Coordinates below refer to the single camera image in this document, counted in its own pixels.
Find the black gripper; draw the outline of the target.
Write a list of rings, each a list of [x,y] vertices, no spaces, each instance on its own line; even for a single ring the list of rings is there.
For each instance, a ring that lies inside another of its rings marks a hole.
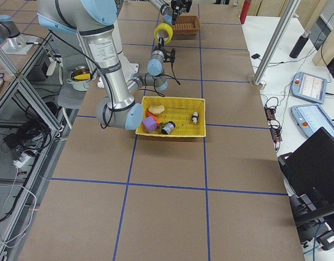
[[[187,9],[187,1],[185,1],[185,0],[171,0],[171,7],[173,9],[172,24],[175,24],[176,19],[178,18],[178,15],[179,15],[179,11]]]
[[[153,54],[166,55],[166,49],[164,47],[165,41],[164,38],[159,38],[159,44],[154,48]]]

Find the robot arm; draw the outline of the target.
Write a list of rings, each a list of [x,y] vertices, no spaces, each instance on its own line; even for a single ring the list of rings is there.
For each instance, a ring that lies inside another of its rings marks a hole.
[[[170,4],[163,0],[149,0],[163,16],[165,23],[169,25],[175,25],[177,18],[182,13],[188,13],[190,11],[192,1],[171,1]]]
[[[108,93],[97,106],[97,119],[102,127],[138,128],[144,110],[134,94],[143,86],[163,91],[167,79],[159,72],[136,73],[125,80],[112,36],[117,20],[115,1],[39,1],[37,6],[39,24],[51,32],[78,33],[88,64],[98,69]]]

